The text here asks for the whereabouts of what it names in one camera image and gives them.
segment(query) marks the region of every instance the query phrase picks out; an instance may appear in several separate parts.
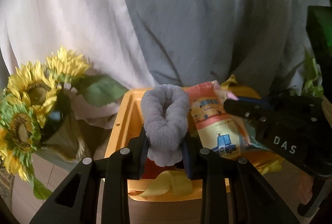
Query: yellow school bus illustration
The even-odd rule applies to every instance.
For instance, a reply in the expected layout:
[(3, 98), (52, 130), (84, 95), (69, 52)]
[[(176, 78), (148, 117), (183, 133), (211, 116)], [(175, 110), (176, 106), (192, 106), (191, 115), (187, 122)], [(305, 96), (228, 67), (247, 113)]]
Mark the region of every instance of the yellow school bus illustration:
[(222, 106), (217, 98), (202, 97), (192, 103), (190, 111), (195, 123), (199, 123), (222, 114)]

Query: gray fluffy towel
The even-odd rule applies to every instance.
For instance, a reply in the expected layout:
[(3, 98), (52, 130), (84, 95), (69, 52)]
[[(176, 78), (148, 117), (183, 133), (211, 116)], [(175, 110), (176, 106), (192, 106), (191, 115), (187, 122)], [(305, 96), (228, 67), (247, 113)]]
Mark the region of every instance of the gray fluffy towel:
[(181, 161), (180, 143), (188, 129), (188, 94), (179, 86), (158, 85), (145, 92), (141, 109), (150, 142), (148, 158), (160, 167)]

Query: silver screw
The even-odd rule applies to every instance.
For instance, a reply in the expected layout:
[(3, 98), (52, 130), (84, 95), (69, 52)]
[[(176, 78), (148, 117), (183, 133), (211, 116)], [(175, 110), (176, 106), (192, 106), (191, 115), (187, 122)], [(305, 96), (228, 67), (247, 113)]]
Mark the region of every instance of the silver screw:
[(202, 148), (202, 149), (200, 149), (200, 153), (201, 154), (209, 154), (210, 150), (208, 148)]
[(88, 165), (88, 164), (90, 164), (92, 162), (92, 158), (84, 158), (82, 160), (82, 162), (83, 162), (84, 165)]
[(242, 157), (238, 158), (237, 161), (239, 161), (240, 164), (247, 164), (248, 159), (246, 159), (242, 156)]
[(130, 153), (130, 149), (127, 148), (127, 147), (122, 148), (122, 149), (120, 150), (120, 154), (129, 154), (129, 153)]

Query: white lettering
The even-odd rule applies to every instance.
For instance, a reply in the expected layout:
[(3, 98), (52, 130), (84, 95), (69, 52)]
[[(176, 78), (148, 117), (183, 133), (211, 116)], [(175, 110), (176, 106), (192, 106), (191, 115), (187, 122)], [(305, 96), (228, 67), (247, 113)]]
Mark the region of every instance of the white lettering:
[(278, 136), (275, 136), (274, 137), (274, 144), (279, 144), (279, 142), (280, 142), (280, 138), (278, 137)]
[(284, 142), (283, 145), (281, 145), (281, 148), (284, 148), (285, 150), (287, 150), (287, 142)]
[(296, 149), (296, 146), (295, 145), (292, 145), (291, 148), (290, 148), (290, 153), (291, 154), (294, 154), (295, 153), (295, 149)]

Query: yellow plastic bin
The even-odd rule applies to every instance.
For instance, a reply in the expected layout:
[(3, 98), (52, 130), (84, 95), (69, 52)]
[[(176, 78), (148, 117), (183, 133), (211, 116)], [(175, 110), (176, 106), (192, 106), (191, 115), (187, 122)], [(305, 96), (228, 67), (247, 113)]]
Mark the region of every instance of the yellow plastic bin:
[[(111, 138), (105, 153), (105, 158), (109, 157), (115, 151), (126, 147), (129, 140), (140, 134), (143, 126), (143, 116), (141, 111), (141, 99), (149, 89), (136, 89), (128, 91), (121, 102), (117, 118), (114, 123)], [(172, 191), (163, 195), (152, 197), (138, 197), (133, 195), (135, 192), (142, 192), (153, 179), (128, 180), (128, 194), (138, 201), (184, 201), (200, 199), (202, 197), (202, 180), (192, 181), (194, 192), (186, 196), (176, 196)], [(227, 191), (229, 192), (228, 179), (226, 180)]]

